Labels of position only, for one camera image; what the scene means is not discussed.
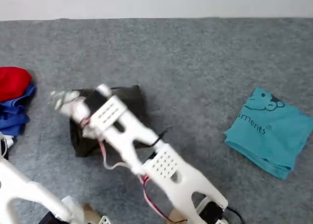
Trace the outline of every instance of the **red wire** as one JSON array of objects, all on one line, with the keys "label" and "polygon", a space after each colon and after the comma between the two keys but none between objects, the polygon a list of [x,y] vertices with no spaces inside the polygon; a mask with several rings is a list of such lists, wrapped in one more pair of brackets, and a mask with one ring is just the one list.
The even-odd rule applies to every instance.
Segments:
[{"label": "red wire", "polygon": [[90,119],[89,118],[83,118],[79,124],[82,126],[82,127],[85,127],[86,125],[88,125],[90,122]]},{"label": "red wire", "polygon": [[142,180],[143,180],[143,192],[144,192],[144,194],[146,195],[147,200],[152,204],[152,206],[153,206],[165,219],[167,219],[169,222],[174,223],[174,224],[188,221],[187,219],[183,219],[183,220],[179,220],[179,221],[174,222],[174,221],[172,221],[168,216],[166,216],[166,215],[159,209],[159,207],[157,207],[157,206],[153,203],[153,201],[151,200],[151,198],[147,195],[146,184],[147,184],[147,182],[149,181],[149,177],[145,175],[145,176],[142,176],[141,178],[142,178]]},{"label": "red wire", "polygon": [[102,147],[100,147],[100,151],[101,151],[102,156],[104,156],[104,153],[106,153],[106,152],[103,151]]}]

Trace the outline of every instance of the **white wall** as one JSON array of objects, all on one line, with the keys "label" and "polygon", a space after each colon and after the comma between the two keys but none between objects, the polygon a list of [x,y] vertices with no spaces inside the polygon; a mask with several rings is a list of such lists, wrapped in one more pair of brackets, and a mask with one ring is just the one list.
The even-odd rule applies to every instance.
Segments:
[{"label": "white wall", "polygon": [[0,20],[313,17],[313,0],[0,0]]}]

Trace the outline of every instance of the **black wire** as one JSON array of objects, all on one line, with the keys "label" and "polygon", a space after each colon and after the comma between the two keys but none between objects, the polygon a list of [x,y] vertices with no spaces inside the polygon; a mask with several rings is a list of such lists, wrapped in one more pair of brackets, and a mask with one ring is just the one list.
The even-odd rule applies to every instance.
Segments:
[{"label": "black wire", "polygon": [[169,129],[170,129],[170,128],[167,128],[166,130],[164,130],[163,132],[161,132],[161,133],[158,135],[157,140],[156,140],[154,143],[152,143],[151,145],[149,145],[149,147],[153,147],[154,145],[157,144],[157,142],[159,142],[161,139],[163,139],[164,135],[168,132]]},{"label": "black wire", "polygon": [[241,216],[241,214],[237,210],[235,210],[235,209],[233,209],[232,207],[229,207],[229,206],[226,207],[226,209],[228,209],[229,211],[235,213],[239,217],[239,219],[240,219],[242,224],[246,224],[244,218]]}]

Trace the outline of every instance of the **black electronic component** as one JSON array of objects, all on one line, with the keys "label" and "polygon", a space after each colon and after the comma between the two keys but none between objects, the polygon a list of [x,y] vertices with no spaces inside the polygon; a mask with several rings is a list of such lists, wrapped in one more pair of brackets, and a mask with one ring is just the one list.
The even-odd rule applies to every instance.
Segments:
[{"label": "black electronic component", "polygon": [[100,107],[107,102],[107,97],[103,96],[98,90],[94,90],[85,100],[85,104],[90,110],[90,115],[93,115]]},{"label": "black electronic component", "polygon": [[57,219],[51,212],[48,212],[38,224],[69,224]]},{"label": "black electronic component", "polygon": [[201,211],[199,216],[206,221],[207,224],[215,224],[219,219],[222,218],[224,211],[215,202],[210,201],[204,209]]}]

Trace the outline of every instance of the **gray carpet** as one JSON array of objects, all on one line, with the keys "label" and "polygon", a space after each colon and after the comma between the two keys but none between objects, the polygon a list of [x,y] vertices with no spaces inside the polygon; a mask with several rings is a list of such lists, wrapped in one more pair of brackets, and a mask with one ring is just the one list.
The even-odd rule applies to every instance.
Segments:
[{"label": "gray carpet", "polygon": [[[68,119],[47,107],[51,90],[141,85],[153,129],[199,168],[248,224],[311,224],[313,137],[287,180],[262,171],[224,143],[223,132],[255,86],[313,116],[313,20],[125,19],[0,22],[0,65],[34,70],[31,122],[10,161],[59,198],[89,202],[113,224],[163,223],[127,170],[100,155],[76,158]],[[139,151],[142,159],[149,150]],[[111,154],[109,162],[118,161]],[[155,202],[171,205],[155,185]],[[46,213],[17,201],[23,224]],[[229,215],[233,224],[239,220]]]}]

